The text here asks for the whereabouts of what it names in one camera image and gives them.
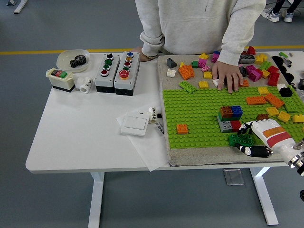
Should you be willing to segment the person's left hand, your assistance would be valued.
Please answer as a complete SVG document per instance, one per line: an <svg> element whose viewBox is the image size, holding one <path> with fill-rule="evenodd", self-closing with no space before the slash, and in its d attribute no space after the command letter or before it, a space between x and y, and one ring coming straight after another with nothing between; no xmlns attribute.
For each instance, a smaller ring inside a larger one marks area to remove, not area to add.
<svg viewBox="0 0 304 228"><path fill-rule="evenodd" d="M216 61L212 67L212 76L213 79L218 79L219 91L223 89L225 80L230 94L238 91L239 85L243 85L243 76L238 66Z"/></svg>

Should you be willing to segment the person's right hand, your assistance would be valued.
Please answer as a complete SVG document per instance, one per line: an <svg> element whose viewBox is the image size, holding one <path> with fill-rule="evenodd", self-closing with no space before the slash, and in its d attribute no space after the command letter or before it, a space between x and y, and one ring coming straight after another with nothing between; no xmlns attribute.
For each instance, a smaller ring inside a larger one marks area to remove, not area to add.
<svg viewBox="0 0 304 228"><path fill-rule="evenodd" d="M146 56L142 52L142 47L133 48L131 50L131 52L137 52L137 53L139 53L140 61L142 61L142 62L151 61L151 60L154 60L154 59L156 59L158 57L158 55L155 55L155 56Z"/></svg>

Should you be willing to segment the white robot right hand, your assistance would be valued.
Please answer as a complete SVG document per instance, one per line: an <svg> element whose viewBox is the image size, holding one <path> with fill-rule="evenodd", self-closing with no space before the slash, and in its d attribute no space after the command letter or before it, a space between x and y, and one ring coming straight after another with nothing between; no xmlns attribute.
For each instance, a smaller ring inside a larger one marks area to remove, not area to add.
<svg viewBox="0 0 304 228"><path fill-rule="evenodd" d="M238 135L245 133L254 133L264 143L263 146L250 147L236 143L235 146L247 156L267 158L275 152L288 163L301 152L295 148L296 142L291 135L273 119L245 122Z"/></svg>

